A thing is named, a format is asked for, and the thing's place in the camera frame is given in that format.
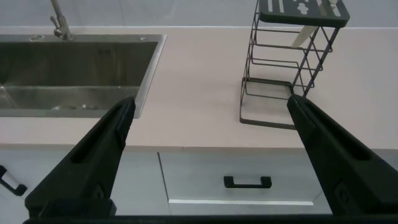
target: white wall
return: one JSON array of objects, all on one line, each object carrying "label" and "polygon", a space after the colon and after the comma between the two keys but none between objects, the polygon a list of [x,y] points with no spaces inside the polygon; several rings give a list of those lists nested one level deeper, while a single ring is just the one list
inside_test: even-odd
[{"label": "white wall", "polygon": [[[250,26],[256,0],[59,0],[70,26]],[[345,0],[350,27],[398,27],[398,0]],[[50,0],[0,0],[0,26],[52,26]]]}]

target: black drawer handle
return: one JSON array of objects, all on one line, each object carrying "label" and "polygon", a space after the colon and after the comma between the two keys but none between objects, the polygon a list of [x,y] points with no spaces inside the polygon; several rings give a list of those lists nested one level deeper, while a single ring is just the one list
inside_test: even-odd
[{"label": "black drawer handle", "polygon": [[226,188],[239,188],[239,189],[269,189],[272,186],[271,177],[261,177],[261,184],[235,184],[234,177],[225,176],[224,186]]},{"label": "black drawer handle", "polygon": [[19,184],[16,189],[13,189],[9,184],[7,184],[7,182],[2,179],[6,172],[7,169],[4,166],[0,165],[0,184],[7,188],[9,191],[11,191],[14,195],[22,196],[26,192],[27,187],[23,184]]}]

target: knife holder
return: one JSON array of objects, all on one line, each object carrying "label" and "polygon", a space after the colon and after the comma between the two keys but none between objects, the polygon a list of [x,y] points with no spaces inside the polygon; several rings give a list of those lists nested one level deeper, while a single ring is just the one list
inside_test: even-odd
[{"label": "knife holder", "polygon": [[[300,6],[308,8],[307,14],[301,13],[298,9]],[[298,90],[302,92],[302,96],[306,97],[310,89],[315,88],[315,79],[319,73],[323,71],[323,64],[326,56],[333,52],[332,45],[336,36],[338,35],[339,30],[346,25],[348,20],[349,14],[342,0],[337,2],[336,10],[333,10],[330,7],[328,0],[257,0],[256,10],[252,21],[244,75],[241,82],[241,101],[239,110],[240,122],[272,128],[295,129],[294,125],[289,123],[243,118],[243,107],[250,106],[245,104],[245,97],[260,97],[272,100],[285,100],[287,102],[290,95],[298,94]],[[288,35],[298,35],[300,33],[299,31],[289,28],[265,29],[259,25],[260,22],[316,26],[317,28],[309,37],[308,41],[303,44],[304,47],[291,47],[289,45],[266,44],[266,39],[260,40],[259,36],[260,34],[267,35],[275,32]],[[324,42],[326,44],[322,49],[317,48],[315,45],[315,39],[317,37],[324,38]],[[296,51],[295,54],[298,51],[302,52],[303,58],[299,61],[261,58],[257,57],[254,53],[258,49],[292,50]],[[316,66],[310,66],[312,63],[310,63],[308,59],[309,56],[315,59],[317,63]],[[251,74],[251,68],[254,66],[260,66],[263,68],[261,70],[261,77],[256,77],[255,74]],[[293,74],[295,73],[295,76],[291,76],[291,81],[264,78],[263,76],[267,75],[267,67],[289,68],[295,71],[293,72]],[[308,80],[307,82],[304,81],[303,74],[306,75]],[[287,97],[253,93],[250,91],[250,83],[257,83],[258,85],[264,86],[263,88],[270,87],[270,85],[280,86],[286,89]]]}]

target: stainless steel sink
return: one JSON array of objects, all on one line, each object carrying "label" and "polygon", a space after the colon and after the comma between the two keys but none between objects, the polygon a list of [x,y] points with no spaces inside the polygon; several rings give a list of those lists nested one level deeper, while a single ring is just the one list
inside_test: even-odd
[{"label": "stainless steel sink", "polygon": [[134,96],[135,118],[165,35],[0,35],[0,116],[101,117]]}]

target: black wire rack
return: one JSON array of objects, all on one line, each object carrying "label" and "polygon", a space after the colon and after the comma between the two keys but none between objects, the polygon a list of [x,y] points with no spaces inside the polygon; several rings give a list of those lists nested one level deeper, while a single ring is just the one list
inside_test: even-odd
[{"label": "black wire rack", "polygon": [[[323,71],[323,63],[326,59],[326,56],[329,53],[332,53],[333,48],[332,45],[336,39],[336,36],[340,30],[340,28],[334,28],[333,33],[329,36],[326,33],[324,27],[318,27],[315,32],[310,36],[309,43],[307,47],[291,47],[288,45],[271,45],[271,44],[261,44],[257,40],[258,34],[260,32],[281,32],[281,33],[290,33],[290,34],[299,34],[299,31],[292,30],[271,30],[271,29],[263,29],[259,27],[260,23],[260,12],[259,12],[259,1],[257,1],[256,10],[254,13],[254,18],[252,21],[251,27],[251,35],[249,39],[249,47],[248,54],[246,57],[246,64],[244,68],[244,74],[242,78],[241,85],[241,101],[240,101],[240,109],[239,109],[239,120],[243,124],[251,124],[257,126],[267,126],[272,128],[282,128],[282,129],[295,129],[293,124],[285,124],[285,123],[276,123],[270,121],[258,121],[253,119],[246,119],[242,117],[242,107],[244,102],[244,97],[247,96],[256,96],[263,98],[271,98],[275,100],[288,100],[289,98],[276,97],[276,96],[267,96],[260,94],[253,94],[248,92],[248,83],[260,83],[260,84],[268,84],[268,85],[277,85],[277,86],[285,86],[289,89],[289,94],[295,94],[294,88],[299,87],[303,91],[303,96],[306,97],[308,92],[315,87],[315,79],[318,74]],[[323,50],[320,50],[315,45],[315,38],[321,34],[324,36],[326,40],[326,47]],[[266,58],[258,58],[253,56],[253,52],[255,48],[276,48],[276,49],[289,49],[289,50],[300,50],[303,52],[303,59],[300,63],[296,61],[288,61],[288,60],[273,60]],[[315,54],[317,59],[317,66],[312,68],[310,66],[310,62],[308,61],[308,56],[310,54]],[[297,71],[296,76],[292,82],[281,81],[281,80],[271,80],[265,78],[256,78],[252,77],[250,74],[251,65],[260,65],[265,67],[282,67],[282,68],[291,68]],[[309,73],[309,82],[304,83],[302,73]]]}]

